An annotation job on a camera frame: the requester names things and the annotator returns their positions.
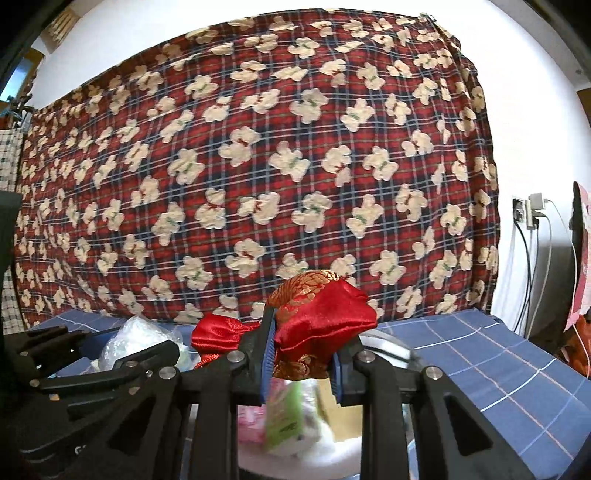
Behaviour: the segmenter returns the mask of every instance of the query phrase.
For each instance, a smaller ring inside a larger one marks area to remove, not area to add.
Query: blue checkered tablecloth
[[[40,327],[100,331],[124,320],[78,310]],[[193,326],[178,329],[186,344]],[[388,322],[381,330],[414,348],[426,364],[438,365],[480,408],[537,479],[560,476],[591,433],[591,381],[512,333],[497,318],[478,310]],[[81,359],[61,375],[80,373]],[[416,473],[414,445],[409,445]]]

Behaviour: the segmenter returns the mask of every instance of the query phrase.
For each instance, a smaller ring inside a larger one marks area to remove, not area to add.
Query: red plaid fabric
[[[309,268],[380,321],[492,299],[485,100],[428,16],[287,11],[149,48],[35,114],[18,190],[29,324],[256,319]]]

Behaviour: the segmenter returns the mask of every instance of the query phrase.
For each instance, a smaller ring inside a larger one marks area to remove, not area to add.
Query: metal screw
[[[370,364],[375,360],[375,353],[369,350],[361,350],[357,353],[357,360],[363,362],[364,364]]]
[[[439,367],[427,367],[425,373],[431,380],[439,380],[443,376],[443,371]]]
[[[158,372],[158,376],[162,378],[162,380],[170,380],[174,378],[177,374],[177,371],[174,367],[162,367],[160,372]]]
[[[228,360],[233,364],[237,364],[238,362],[242,362],[244,360],[244,353],[240,350],[232,350],[229,354],[227,354],[226,357],[228,357]]]

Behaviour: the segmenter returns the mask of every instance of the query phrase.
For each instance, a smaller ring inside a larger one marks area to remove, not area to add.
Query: wall socket
[[[517,197],[513,197],[513,220],[519,223],[525,221],[525,202]]]

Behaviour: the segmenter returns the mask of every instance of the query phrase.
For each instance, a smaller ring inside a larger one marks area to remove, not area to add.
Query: red cloth
[[[283,283],[267,301],[277,308],[274,376],[287,380],[326,378],[333,353],[377,325],[368,300],[365,293],[326,270],[304,272]],[[191,336],[193,346],[202,354],[197,367],[238,348],[242,334],[258,325],[207,314]]]

